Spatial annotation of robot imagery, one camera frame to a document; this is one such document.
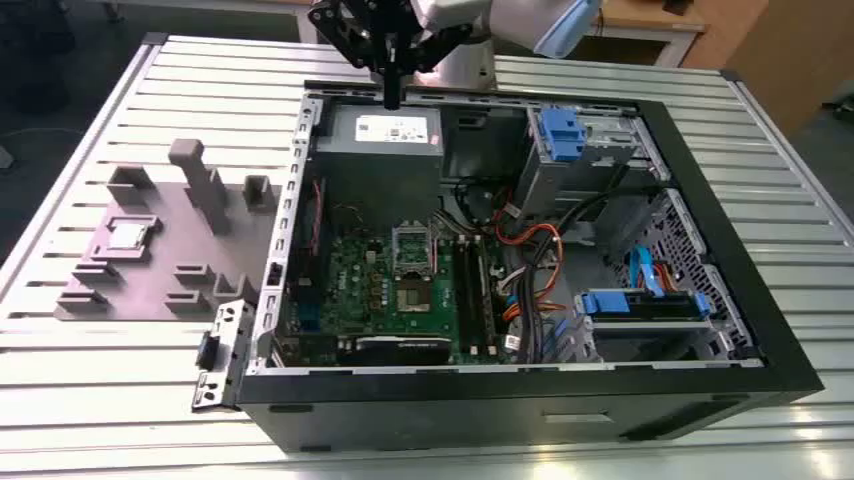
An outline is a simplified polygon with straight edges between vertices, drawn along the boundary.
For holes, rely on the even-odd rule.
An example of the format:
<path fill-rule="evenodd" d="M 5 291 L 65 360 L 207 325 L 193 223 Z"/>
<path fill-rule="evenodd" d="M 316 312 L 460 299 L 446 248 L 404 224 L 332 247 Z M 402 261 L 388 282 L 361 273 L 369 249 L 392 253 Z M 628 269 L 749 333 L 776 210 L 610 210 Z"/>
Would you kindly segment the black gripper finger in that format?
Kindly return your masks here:
<path fill-rule="evenodd" d="M 416 42 L 418 32 L 402 31 L 396 34 L 393 46 L 393 109 L 398 110 L 406 99 L 405 78 L 414 73 L 428 73 L 469 39 L 473 24 L 448 27 Z"/>
<path fill-rule="evenodd" d="M 368 68 L 384 87 L 384 106 L 393 109 L 394 36 L 372 36 L 357 23 L 344 1 L 314 1 L 309 20 L 357 69 Z"/>

